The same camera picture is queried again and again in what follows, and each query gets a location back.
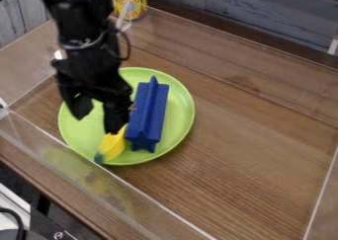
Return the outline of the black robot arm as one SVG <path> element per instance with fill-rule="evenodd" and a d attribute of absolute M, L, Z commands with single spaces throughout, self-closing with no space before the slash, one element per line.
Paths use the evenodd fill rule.
<path fill-rule="evenodd" d="M 110 21 L 112 0 L 43 0 L 66 57 L 52 60 L 58 89 L 70 112 L 83 119 L 94 101 L 103 104 L 104 131 L 115 134 L 130 120 L 133 87 L 119 69 L 131 51 L 129 37 Z"/>

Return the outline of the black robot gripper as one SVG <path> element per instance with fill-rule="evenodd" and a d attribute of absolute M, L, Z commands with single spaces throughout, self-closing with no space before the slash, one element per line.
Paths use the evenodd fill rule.
<path fill-rule="evenodd" d="M 127 59 L 118 45 L 68 47 L 66 58 L 54 59 L 56 82 L 62 98 L 72 116 L 82 120 L 92 111 L 91 99 L 103 104 L 104 130 L 117 134 L 130 121 L 133 87 L 119 68 Z"/>

